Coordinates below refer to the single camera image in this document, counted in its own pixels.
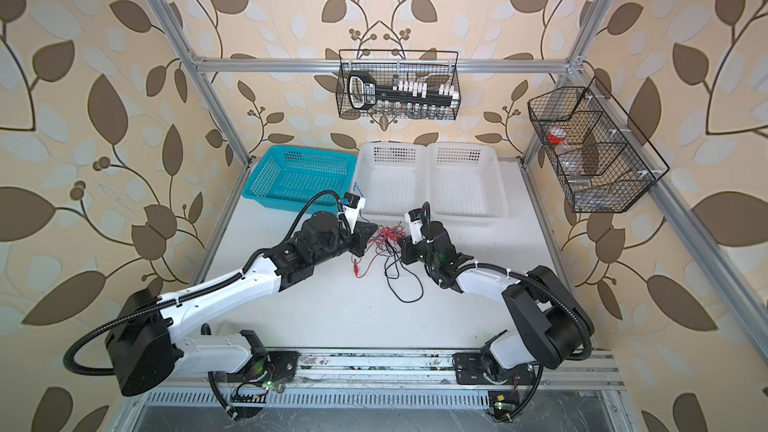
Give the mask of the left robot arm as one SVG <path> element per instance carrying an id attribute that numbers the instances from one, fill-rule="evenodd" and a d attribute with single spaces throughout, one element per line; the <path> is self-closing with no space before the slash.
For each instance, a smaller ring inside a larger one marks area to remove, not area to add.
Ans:
<path id="1" fill-rule="evenodd" d="M 148 392 L 173 376 L 253 373 L 268 360 L 255 332 L 214 336 L 203 334 L 202 328 L 308 279 L 331 259 L 365 254 L 377 226 L 359 219 L 364 198 L 332 190 L 326 194 L 334 199 L 336 212 L 297 217 L 282 242 L 255 251 L 242 268 L 177 292 L 132 294 L 116 319 L 69 347 L 64 367 L 77 375 L 113 376 L 127 397 Z"/>

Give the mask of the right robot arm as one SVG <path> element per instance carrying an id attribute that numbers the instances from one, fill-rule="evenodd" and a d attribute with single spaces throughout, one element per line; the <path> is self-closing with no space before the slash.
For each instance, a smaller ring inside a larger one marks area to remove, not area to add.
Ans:
<path id="1" fill-rule="evenodd" d="M 520 273 L 459 252 L 430 205 L 404 214 L 408 233 L 399 240 L 405 265 L 423 264 L 440 288 L 488 298 L 506 306 L 514 329 L 487 341 L 479 352 L 483 379 L 503 384 L 522 366 L 558 368 L 592 355 L 594 324 L 548 267 Z"/>

